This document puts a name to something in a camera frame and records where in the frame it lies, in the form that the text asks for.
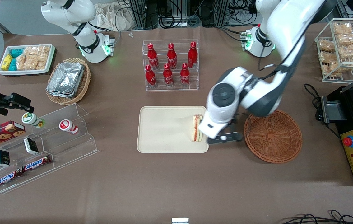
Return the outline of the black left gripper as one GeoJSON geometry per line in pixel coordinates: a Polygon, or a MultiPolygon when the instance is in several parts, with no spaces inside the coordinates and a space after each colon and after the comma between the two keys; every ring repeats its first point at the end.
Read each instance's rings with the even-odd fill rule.
{"type": "Polygon", "coordinates": [[[237,118],[233,118],[228,123],[228,125],[226,126],[226,134],[236,134],[236,133],[238,133],[238,131],[236,129],[237,123],[238,123],[237,118]]]}

